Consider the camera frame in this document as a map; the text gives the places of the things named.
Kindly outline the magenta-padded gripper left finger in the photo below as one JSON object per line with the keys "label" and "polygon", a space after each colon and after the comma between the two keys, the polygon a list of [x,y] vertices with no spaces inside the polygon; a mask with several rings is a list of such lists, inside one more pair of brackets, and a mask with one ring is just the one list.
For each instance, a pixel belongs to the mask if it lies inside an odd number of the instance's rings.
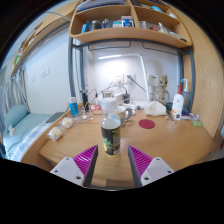
{"label": "magenta-padded gripper left finger", "polygon": [[90,187],[98,157],[98,146],[92,146],[75,157],[64,157],[51,173],[81,187]]}

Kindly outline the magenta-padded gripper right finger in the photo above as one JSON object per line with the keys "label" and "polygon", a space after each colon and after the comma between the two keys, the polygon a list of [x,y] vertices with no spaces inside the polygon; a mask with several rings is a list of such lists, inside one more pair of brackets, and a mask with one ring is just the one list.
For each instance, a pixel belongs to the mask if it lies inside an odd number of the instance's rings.
{"label": "magenta-padded gripper right finger", "polygon": [[128,146],[128,157],[134,185],[137,188],[148,185],[174,172],[161,157],[150,157],[131,145]]}

